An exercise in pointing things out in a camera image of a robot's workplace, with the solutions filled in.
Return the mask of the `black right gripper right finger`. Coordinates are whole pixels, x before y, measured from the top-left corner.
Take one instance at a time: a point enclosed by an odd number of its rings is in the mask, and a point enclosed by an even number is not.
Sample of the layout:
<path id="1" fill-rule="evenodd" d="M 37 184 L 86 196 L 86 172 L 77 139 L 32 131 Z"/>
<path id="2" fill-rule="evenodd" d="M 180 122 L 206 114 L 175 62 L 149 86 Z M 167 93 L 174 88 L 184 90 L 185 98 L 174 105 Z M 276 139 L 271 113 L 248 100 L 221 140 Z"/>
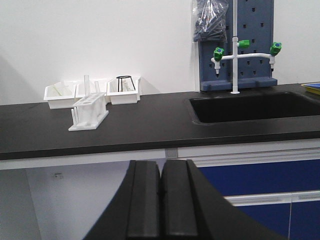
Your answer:
<path id="1" fill-rule="evenodd" d="M 164 240 L 283 240 L 228 202 L 192 160 L 168 160 L 161 183 Z"/>

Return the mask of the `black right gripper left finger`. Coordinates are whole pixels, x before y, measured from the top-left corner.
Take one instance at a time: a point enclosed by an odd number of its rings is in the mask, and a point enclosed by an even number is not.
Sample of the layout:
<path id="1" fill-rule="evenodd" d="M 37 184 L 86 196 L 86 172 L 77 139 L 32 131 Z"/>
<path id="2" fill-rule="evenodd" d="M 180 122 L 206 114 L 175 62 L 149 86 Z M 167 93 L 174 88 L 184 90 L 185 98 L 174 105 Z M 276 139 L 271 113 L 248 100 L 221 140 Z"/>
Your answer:
<path id="1" fill-rule="evenodd" d="M 84 238 L 159 239 L 159 181 L 160 173 L 155 161 L 131 160 L 112 200 Z"/>

